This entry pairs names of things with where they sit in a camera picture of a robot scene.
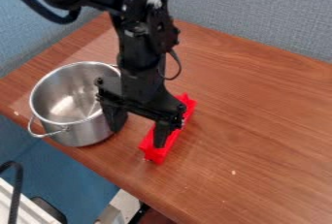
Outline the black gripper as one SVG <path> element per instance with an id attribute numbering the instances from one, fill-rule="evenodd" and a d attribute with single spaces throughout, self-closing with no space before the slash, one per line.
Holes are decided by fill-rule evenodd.
<path id="1" fill-rule="evenodd" d="M 173 129 L 183 127 L 187 107 L 169 92 L 158 72 L 145 70 L 130 75 L 126 70 L 117 70 L 114 76 L 98 76 L 94 84 L 110 131 L 122 130 L 133 113 L 155 122 L 153 145 L 162 148 Z"/>

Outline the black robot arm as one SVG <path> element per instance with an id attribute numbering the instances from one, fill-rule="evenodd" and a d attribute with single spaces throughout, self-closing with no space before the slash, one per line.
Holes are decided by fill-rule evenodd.
<path id="1" fill-rule="evenodd" d="M 56 24 L 74 22 L 84 7 L 108 13 L 119 41 L 118 84 L 98 78 L 98 99 L 113 131 L 123 127 L 127 114 L 154 121 L 153 144 L 162 148 L 183 127 L 186 105 L 169 92 L 166 57 L 175 56 L 181 30 L 169 14 L 169 0 L 21 0 Z"/>

